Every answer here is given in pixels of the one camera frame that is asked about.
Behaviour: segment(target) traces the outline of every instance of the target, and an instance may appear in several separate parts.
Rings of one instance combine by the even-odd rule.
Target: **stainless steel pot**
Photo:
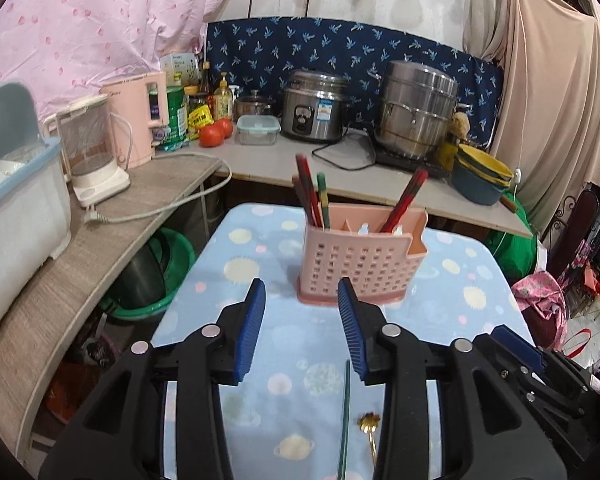
[[[342,111],[347,81],[321,72],[297,70],[285,88],[282,132],[317,142],[342,138]]]
[[[456,108],[458,83],[419,63],[391,61],[382,81],[376,140],[391,152],[423,158],[445,137]]]
[[[258,94],[257,90],[251,90],[251,95],[238,97],[234,105],[234,120],[237,121],[243,115],[273,115],[275,101],[271,97]]]

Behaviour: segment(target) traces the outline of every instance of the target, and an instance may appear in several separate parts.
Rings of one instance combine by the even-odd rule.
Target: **green plastic tub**
[[[165,297],[144,308],[126,310],[121,306],[117,306],[110,314],[111,317],[119,319],[120,321],[142,321],[162,314],[171,304],[173,297],[180,288],[180,285],[182,285],[189,269],[193,267],[193,264],[196,261],[196,253],[193,251],[193,247],[189,241],[179,232],[167,227],[161,227],[160,231],[167,238],[169,247],[171,248],[171,259],[164,271]],[[160,243],[152,238],[149,240],[149,247],[151,247],[156,259],[159,261],[162,256]],[[100,306],[103,310],[111,310],[114,308],[114,304],[115,302],[108,294],[100,302]]]

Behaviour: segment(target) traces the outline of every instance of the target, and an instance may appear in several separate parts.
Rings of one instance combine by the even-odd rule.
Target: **tablecloth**
[[[296,298],[302,259],[300,208],[243,204],[226,215],[189,271],[152,339],[182,341],[244,299],[261,278],[267,303],[251,371],[238,387],[221,386],[222,415],[236,480],[333,480],[338,468],[344,372],[349,351],[335,307]],[[491,253],[476,240],[426,229],[429,254],[401,302],[382,305],[388,321],[424,341],[490,332],[506,324],[532,341]],[[430,478],[440,475],[440,413],[435,382],[427,384]],[[165,410],[165,476],[175,479],[175,386]],[[356,425],[382,413],[384,386],[364,386],[352,372],[347,480],[371,480],[368,440]]]

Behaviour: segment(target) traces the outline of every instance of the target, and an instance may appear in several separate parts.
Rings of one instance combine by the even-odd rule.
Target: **navy blue fabric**
[[[207,57],[215,78],[282,100],[293,70],[319,70],[349,81],[357,126],[371,129],[379,113],[380,83],[390,60],[426,64],[459,84],[459,101],[473,105],[470,137],[481,146],[491,131],[502,93],[502,70],[487,61],[419,36],[363,23],[322,18],[248,18],[210,23]]]

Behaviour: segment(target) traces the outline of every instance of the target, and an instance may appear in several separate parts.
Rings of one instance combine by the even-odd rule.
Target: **gold spoon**
[[[378,452],[376,451],[376,441],[374,440],[374,433],[380,425],[380,415],[373,412],[365,413],[358,419],[358,425],[360,427],[360,431],[362,431],[369,437],[369,446],[371,447],[371,458],[374,461],[374,467],[376,467],[376,459],[378,458]]]

